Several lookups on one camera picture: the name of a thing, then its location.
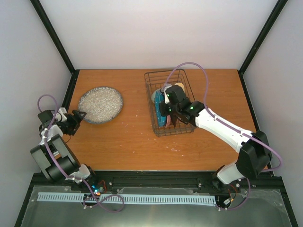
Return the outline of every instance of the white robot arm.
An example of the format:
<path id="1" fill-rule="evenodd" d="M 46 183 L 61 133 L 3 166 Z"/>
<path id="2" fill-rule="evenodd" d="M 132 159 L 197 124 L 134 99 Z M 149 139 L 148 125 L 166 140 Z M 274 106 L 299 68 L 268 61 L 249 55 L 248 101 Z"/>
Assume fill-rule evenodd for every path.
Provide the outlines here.
<path id="1" fill-rule="evenodd" d="M 242 129 L 218 116 L 211 109 L 206 108 L 203 103 L 190 102 L 179 86 L 167 88 L 165 97 L 169 99 L 169 102 L 160 104 L 162 116 L 170 115 L 174 125 L 179 119 L 186 124 L 190 123 L 205 129 L 225 141 L 239 154 L 236 161 L 222 166 L 216 171 L 213 185 L 218 190 L 221 190 L 224 184 L 230 184 L 237 179 L 244 177 L 255 179 L 270 162 L 272 155 L 269 150 L 243 136 L 243 134 L 249 135 L 268 145 L 265 133 L 261 131 L 253 133 Z"/>
<path id="2" fill-rule="evenodd" d="M 240 149 L 242 147 L 242 143 L 246 143 L 249 139 L 247 137 L 242 136 L 241 134 L 235 132 L 234 130 L 226 127 L 225 125 L 221 124 L 217 121 L 217 119 L 220 119 L 221 121 L 224 121 L 225 123 L 229 124 L 230 126 L 240 130 L 243 133 L 246 133 L 248 135 L 251 135 L 252 132 L 249 130 L 244 130 L 224 118 L 216 115 L 211 109 L 208 109 L 214 116 L 212 117 L 206 109 L 202 110 L 199 113 L 199 116 L 196 117 L 196 126 L 205 129 L 212 133 L 213 135 L 219 137 L 223 141 L 225 141 L 227 144 L 229 144 L 237 153 L 240 152 Z M 244 176 L 238 171 L 236 166 L 236 161 L 230 163 L 227 166 L 224 166 L 221 168 L 217 173 L 217 178 L 223 183 L 223 184 L 230 184 L 232 181 L 244 178 Z"/>

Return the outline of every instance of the black frame edge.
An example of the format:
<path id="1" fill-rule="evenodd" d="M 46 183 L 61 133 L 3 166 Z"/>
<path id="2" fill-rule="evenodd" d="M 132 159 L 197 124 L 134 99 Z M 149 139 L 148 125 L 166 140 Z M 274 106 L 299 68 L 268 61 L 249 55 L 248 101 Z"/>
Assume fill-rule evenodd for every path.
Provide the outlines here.
<path id="1" fill-rule="evenodd" d="M 25 216 L 25 212 L 27 210 L 27 206 L 28 206 L 28 203 L 29 203 L 29 199 L 32 195 L 32 192 L 33 192 L 33 188 L 29 186 L 29 188 L 27 190 L 27 193 L 25 195 L 23 204 L 21 206 L 20 212 L 18 214 L 16 223 L 15 223 L 15 227 L 20 227 L 22 225 L 22 221 L 23 221 L 23 218 Z"/>
<path id="2" fill-rule="evenodd" d="M 40 17 L 44 27 L 46 28 L 49 36 L 51 37 L 51 39 L 53 40 L 53 43 L 55 44 L 55 46 L 57 47 L 57 50 L 59 51 L 63 61 L 65 62 L 68 70 L 71 72 L 71 74 L 73 74 L 76 70 L 74 68 L 74 66 L 71 63 L 70 58 L 68 57 L 55 29 L 53 28 L 53 25 L 51 23 L 51 21 L 49 20 L 45 10 L 43 9 L 43 6 L 41 5 L 41 2 L 39 0 L 30 0 L 32 5 L 34 6 L 38 16 Z"/>
<path id="3" fill-rule="evenodd" d="M 254 112 L 254 108 L 252 107 L 250 96 L 248 94 L 248 90 L 247 90 L 247 87 L 246 87 L 246 84 L 245 84 L 245 81 L 244 81 L 244 77 L 241 76 L 239 71 L 238 71 L 238 74 L 239 74 L 239 78 L 240 78 L 240 81 L 241 81 L 241 85 L 242 85 L 242 88 L 243 88 L 243 91 L 244 91 L 244 95 L 245 95 L 248 107 L 250 109 L 250 114 L 251 114 L 251 117 L 252 117 L 252 121 L 254 122 L 256 130 L 260 130 L 256 115 L 255 115 L 255 112 Z"/>
<path id="4" fill-rule="evenodd" d="M 291 223 L 292 227 L 299 227 L 297 219 L 295 218 L 295 215 L 294 215 L 294 210 L 293 210 L 292 205 L 289 201 L 287 193 L 282 193 L 281 195 L 282 195 L 282 199 L 283 199 L 285 208 L 287 210 L 287 214 L 288 214 L 288 217 L 289 217 L 289 220 L 290 220 L 290 223 Z"/>
<path id="5" fill-rule="evenodd" d="M 72 98 L 72 95 L 74 93 L 74 89 L 76 87 L 76 83 L 77 83 L 79 73 L 80 73 L 80 70 L 76 70 L 75 73 L 73 73 L 71 75 L 71 79 L 70 79 L 70 82 L 68 84 L 68 87 L 67 87 L 67 90 L 66 90 L 63 102 L 62 102 L 62 107 L 64 107 L 66 109 L 66 111 L 68 111 L 68 109 L 70 107 L 71 98 Z"/>
<path id="6" fill-rule="evenodd" d="M 250 52 L 248 53 L 247 57 L 245 58 L 241 68 L 239 69 L 240 75 L 243 76 L 246 69 L 250 65 L 252 59 L 254 58 L 255 54 L 257 53 L 259 47 L 262 45 L 264 39 L 266 38 L 267 34 L 269 33 L 271 27 L 275 23 L 276 19 L 278 18 L 279 14 L 281 13 L 282 9 L 284 8 L 285 4 L 288 0 L 278 0 L 275 7 L 271 11 L 267 21 L 265 22 L 261 32 L 259 33 L 255 43 L 253 44 Z"/>

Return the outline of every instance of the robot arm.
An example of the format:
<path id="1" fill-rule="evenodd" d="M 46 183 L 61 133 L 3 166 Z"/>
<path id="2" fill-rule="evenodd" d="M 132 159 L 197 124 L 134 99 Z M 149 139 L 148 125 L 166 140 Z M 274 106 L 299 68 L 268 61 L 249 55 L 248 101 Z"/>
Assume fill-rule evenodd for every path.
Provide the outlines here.
<path id="1" fill-rule="evenodd" d="M 31 149 L 31 155 L 37 162 L 42 173 L 50 182 L 57 182 L 64 179 L 60 169 L 57 168 L 45 146 L 45 139 L 47 139 L 47 145 L 50 148 L 56 161 L 67 175 L 74 178 L 76 183 L 80 183 L 78 178 L 86 179 L 90 185 L 96 184 L 95 174 L 89 166 L 79 163 L 73 152 L 66 145 L 62 136 L 64 134 L 74 135 L 77 129 L 80 127 L 80 122 L 84 119 L 86 113 L 73 110 L 72 114 L 67 114 L 65 108 L 60 108 L 55 121 L 48 128 L 53 114 L 50 110 L 45 110 L 38 114 L 42 125 L 40 126 L 40 136 L 42 138 L 38 146 Z"/>
<path id="2" fill-rule="evenodd" d="M 242 129 L 208 109 L 213 116 L 210 115 L 203 103 L 190 102 L 179 86 L 171 86 L 164 93 L 169 99 L 169 103 L 162 102 L 160 104 L 162 116 L 170 115 L 174 125 L 176 125 L 176 120 L 179 119 L 185 124 L 190 123 L 205 129 L 225 141 L 239 154 L 236 161 L 227 166 L 222 166 L 214 174 L 213 185 L 218 190 L 221 190 L 224 184 L 230 184 L 237 179 L 244 177 L 255 179 L 270 162 L 272 155 L 269 150 L 242 135 L 243 133 L 251 135 L 268 144 L 265 133 L 261 131 L 253 133 Z M 239 130 L 240 133 L 225 126 L 219 120 Z"/>

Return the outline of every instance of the cable clip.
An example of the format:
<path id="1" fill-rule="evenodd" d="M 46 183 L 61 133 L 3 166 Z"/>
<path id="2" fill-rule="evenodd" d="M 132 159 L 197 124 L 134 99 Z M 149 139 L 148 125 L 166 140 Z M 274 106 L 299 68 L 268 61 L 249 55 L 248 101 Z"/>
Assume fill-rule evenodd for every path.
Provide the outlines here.
<path id="1" fill-rule="evenodd" d="M 245 131 L 245 130 L 241 130 L 241 131 L 240 131 L 240 136 L 243 136 L 244 131 Z"/>

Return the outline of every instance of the brown object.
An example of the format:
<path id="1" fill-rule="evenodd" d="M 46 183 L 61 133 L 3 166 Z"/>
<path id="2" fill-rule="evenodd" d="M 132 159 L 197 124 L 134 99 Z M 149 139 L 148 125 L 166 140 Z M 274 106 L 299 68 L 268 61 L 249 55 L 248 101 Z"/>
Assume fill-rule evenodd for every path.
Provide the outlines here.
<path id="1" fill-rule="evenodd" d="M 81 122 L 68 145 L 81 163 L 95 170 L 217 170 L 237 153 L 211 133 L 157 137 L 152 131 L 144 74 L 153 70 L 80 70 L 69 112 L 94 87 L 116 88 L 124 107 L 112 121 L 101 125 Z M 253 121 L 237 70 L 206 70 L 207 105 L 226 120 L 251 131 Z M 186 70 L 196 100 L 203 101 L 205 78 L 201 70 Z"/>

